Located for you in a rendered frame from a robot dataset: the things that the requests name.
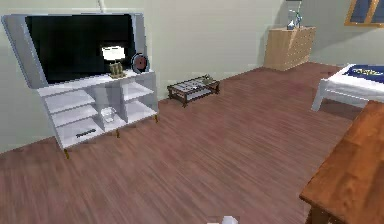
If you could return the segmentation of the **small white object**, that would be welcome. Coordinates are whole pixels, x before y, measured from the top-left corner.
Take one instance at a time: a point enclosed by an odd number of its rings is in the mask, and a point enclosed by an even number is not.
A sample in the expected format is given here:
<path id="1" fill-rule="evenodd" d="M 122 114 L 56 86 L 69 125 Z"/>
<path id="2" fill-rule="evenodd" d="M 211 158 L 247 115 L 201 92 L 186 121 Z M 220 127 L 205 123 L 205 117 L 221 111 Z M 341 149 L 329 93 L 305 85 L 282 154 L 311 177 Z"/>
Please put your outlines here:
<path id="1" fill-rule="evenodd" d="M 239 216 L 210 216 L 207 218 L 207 224 L 239 224 L 240 217 Z"/>

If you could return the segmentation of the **dark glass coffee table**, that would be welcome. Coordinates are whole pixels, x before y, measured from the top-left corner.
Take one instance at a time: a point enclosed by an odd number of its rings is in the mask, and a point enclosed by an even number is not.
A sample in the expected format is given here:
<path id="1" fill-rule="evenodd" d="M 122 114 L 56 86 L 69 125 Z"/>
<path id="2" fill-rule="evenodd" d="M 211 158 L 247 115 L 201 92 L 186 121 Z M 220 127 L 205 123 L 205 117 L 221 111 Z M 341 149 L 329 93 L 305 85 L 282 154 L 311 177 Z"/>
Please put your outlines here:
<path id="1" fill-rule="evenodd" d="M 214 79 L 213 83 L 205 85 L 203 83 L 204 76 L 169 85 L 167 87 L 168 97 L 180 101 L 182 106 L 186 107 L 191 101 L 211 94 L 219 94 L 220 82 Z"/>

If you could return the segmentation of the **white shade table lamp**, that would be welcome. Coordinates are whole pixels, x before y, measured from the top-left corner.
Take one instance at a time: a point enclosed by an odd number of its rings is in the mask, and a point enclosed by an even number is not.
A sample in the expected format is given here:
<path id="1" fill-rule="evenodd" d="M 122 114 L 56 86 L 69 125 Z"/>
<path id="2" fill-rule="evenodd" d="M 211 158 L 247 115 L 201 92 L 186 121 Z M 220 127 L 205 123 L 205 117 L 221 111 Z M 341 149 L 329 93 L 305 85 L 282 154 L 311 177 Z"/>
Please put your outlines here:
<path id="1" fill-rule="evenodd" d="M 121 46 L 102 47 L 102 56 L 106 61 L 110 61 L 110 77 L 113 79 L 125 76 L 121 60 L 125 58 L 124 48 Z"/>

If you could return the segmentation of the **white bed blue cover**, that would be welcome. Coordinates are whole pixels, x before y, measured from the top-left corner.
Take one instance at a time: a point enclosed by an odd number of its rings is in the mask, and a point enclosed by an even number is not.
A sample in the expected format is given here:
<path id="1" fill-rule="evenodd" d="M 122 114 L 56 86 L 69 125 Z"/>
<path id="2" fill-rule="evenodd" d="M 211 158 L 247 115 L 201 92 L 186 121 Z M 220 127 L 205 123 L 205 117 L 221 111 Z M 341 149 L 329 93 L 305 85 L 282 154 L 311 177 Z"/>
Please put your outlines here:
<path id="1" fill-rule="evenodd" d="M 349 64 L 321 79 L 311 109 L 318 111 L 324 99 L 360 108 L 369 100 L 384 103 L 384 64 Z"/>

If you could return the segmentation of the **grey flat television set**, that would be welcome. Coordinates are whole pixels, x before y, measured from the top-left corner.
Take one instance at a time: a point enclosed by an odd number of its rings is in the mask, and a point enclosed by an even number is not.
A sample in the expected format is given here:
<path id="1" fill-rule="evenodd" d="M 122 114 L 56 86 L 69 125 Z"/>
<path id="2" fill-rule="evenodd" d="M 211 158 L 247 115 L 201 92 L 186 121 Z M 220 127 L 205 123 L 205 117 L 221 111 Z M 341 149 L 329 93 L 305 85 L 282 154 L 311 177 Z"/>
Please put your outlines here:
<path id="1" fill-rule="evenodd" d="M 145 54 L 141 13 L 10 14 L 1 17 L 5 32 L 31 89 L 104 75 L 104 47 L 120 46 L 124 69 Z"/>

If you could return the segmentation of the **white shelf unit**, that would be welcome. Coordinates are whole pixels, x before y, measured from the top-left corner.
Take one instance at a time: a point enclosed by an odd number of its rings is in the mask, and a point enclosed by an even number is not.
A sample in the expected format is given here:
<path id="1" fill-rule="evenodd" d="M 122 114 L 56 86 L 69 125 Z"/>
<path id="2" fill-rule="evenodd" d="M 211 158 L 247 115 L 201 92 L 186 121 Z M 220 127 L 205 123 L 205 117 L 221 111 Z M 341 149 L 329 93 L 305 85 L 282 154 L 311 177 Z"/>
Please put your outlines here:
<path id="1" fill-rule="evenodd" d="M 131 70 L 122 78 L 94 76 L 39 88 L 56 141 L 62 150 L 144 119 L 158 117 L 156 73 Z M 101 110 L 113 107 L 114 121 L 106 123 Z M 76 137 L 90 129 L 96 132 Z"/>

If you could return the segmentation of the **black remote control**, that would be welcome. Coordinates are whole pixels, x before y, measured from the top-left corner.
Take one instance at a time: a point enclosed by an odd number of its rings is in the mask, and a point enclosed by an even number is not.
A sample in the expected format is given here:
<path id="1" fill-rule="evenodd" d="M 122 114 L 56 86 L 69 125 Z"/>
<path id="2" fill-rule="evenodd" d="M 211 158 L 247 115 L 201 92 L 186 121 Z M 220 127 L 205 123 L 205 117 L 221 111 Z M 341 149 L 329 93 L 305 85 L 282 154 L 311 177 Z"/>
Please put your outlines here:
<path id="1" fill-rule="evenodd" d="M 80 138 L 82 136 L 88 135 L 88 134 L 93 133 L 93 132 L 96 132 L 96 129 L 90 129 L 90 130 L 87 130 L 85 132 L 78 133 L 78 134 L 76 134 L 76 137 Z"/>

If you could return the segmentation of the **light wood chest of drawers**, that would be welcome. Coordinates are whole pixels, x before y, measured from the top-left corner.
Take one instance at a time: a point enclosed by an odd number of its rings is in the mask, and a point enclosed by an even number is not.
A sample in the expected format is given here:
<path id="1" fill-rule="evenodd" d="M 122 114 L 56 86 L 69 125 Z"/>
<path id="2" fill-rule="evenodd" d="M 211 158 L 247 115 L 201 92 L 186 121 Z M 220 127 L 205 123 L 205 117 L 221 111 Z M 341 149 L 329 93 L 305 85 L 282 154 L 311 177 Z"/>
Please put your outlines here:
<path id="1" fill-rule="evenodd" d="M 263 66 L 286 71 L 306 63 L 310 57 L 315 33 L 315 27 L 270 29 Z"/>

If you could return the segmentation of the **brown wooden table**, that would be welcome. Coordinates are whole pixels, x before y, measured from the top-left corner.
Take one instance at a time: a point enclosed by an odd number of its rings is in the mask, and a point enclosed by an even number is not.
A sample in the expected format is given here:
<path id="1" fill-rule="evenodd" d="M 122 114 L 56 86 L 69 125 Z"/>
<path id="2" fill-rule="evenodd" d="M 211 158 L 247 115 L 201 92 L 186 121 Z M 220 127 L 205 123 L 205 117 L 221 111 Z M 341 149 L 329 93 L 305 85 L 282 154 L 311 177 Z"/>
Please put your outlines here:
<path id="1" fill-rule="evenodd" d="M 299 198 L 305 224 L 384 224 L 384 103 L 366 104 Z"/>

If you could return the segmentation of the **round dark clock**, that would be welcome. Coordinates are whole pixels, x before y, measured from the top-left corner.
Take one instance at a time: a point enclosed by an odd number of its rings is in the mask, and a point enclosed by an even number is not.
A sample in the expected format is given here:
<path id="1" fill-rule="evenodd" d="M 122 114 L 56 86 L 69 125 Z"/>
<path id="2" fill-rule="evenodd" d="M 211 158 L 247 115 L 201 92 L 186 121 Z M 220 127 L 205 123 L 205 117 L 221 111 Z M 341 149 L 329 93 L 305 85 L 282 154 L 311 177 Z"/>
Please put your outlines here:
<path id="1" fill-rule="evenodd" d="M 131 58 L 132 70 L 136 73 L 143 73 L 149 69 L 149 62 L 146 55 L 143 53 L 136 53 Z"/>

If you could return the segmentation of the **clear glass vase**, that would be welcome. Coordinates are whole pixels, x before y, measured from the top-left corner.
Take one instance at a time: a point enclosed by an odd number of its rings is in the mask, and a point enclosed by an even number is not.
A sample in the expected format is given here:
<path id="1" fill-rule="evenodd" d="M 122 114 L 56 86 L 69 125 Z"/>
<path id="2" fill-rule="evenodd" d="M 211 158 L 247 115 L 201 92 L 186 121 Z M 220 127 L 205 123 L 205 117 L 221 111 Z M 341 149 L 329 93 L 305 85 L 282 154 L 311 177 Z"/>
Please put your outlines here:
<path id="1" fill-rule="evenodd" d="M 288 11 L 288 24 L 287 29 L 293 30 L 301 27 L 302 16 L 299 11 L 290 9 Z"/>

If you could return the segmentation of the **clear glass cup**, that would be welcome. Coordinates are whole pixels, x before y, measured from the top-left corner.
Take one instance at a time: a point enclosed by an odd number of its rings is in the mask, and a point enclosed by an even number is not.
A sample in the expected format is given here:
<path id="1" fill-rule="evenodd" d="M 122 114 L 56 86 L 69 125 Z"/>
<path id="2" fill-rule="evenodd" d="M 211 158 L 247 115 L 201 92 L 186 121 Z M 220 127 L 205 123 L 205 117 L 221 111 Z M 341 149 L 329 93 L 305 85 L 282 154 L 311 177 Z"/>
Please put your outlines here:
<path id="1" fill-rule="evenodd" d="M 113 107 L 107 107 L 101 110 L 101 115 L 106 123 L 114 121 L 114 114 L 116 110 Z"/>

